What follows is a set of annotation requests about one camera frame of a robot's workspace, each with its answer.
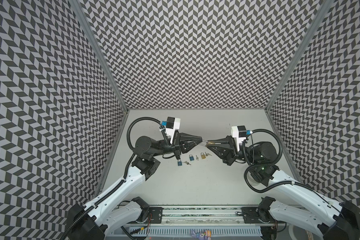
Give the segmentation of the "blue padlock with keys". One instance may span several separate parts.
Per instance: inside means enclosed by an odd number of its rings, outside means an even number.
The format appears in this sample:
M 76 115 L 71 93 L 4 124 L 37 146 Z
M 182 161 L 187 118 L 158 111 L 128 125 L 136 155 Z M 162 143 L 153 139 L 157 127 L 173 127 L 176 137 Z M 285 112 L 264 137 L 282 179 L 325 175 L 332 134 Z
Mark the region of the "blue padlock with keys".
M 178 167 L 181 167 L 183 164 L 189 165 L 189 166 L 192 165 L 192 164 L 191 164 L 190 162 L 188 162 L 188 161 L 177 160 L 177 165 L 178 165 Z

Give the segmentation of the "brass padlock with keys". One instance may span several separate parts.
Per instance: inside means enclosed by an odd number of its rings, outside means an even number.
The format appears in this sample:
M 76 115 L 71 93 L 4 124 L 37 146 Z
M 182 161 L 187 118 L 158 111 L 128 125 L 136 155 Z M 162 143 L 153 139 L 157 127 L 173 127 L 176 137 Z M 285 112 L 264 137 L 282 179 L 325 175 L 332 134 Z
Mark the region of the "brass padlock with keys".
M 211 154 L 210 154 L 210 153 L 207 153 L 207 152 L 200 153 L 200 155 L 201 155 L 201 158 L 202 158 L 202 159 L 206 159 L 208 156 L 211 156 Z

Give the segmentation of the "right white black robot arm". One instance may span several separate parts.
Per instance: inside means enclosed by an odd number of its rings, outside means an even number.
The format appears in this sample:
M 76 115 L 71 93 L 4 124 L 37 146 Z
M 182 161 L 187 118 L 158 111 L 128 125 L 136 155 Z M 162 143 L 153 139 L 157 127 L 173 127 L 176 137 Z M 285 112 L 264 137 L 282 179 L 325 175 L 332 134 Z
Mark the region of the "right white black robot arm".
M 244 180 L 255 193 L 276 190 L 299 204 L 298 208 L 290 207 L 275 198 L 264 197 L 257 207 L 261 222 L 285 222 L 324 240 L 360 239 L 360 209 L 355 204 L 328 198 L 277 166 L 283 146 L 275 133 L 234 126 L 230 136 L 208 140 L 206 147 L 228 166 L 237 160 L 247 163 Z

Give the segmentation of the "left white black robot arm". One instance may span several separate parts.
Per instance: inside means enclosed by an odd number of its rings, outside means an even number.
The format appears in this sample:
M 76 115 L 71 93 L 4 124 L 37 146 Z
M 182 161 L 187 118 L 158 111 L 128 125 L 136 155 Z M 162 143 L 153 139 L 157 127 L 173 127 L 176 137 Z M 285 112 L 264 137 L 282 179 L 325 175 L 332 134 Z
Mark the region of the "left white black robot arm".
M 162 140 L 141 136 L 132 144 L 132 129 L 142 121 L 158 124 Z M 169 154 L 180 161 L 182 154 L 203 142 L 202 137 L 180 133 L 180 123 L 179 118 L 173 117 L 168 117 L 163 122 L 152 117 L 140 117 L 132 121 L 127 129 L 127 144 L 132 156 L 123 175 L 92 200 L 82 206 L 75 204 L 69 209 L 66 229 L 60 239 L 103 240 L 109 233 L 127 223 L 147 220 L 150 206 L 142 198 L 136 197 L 121 208 L 118 205 L 156 172 L 161 164 L 157 156 Z

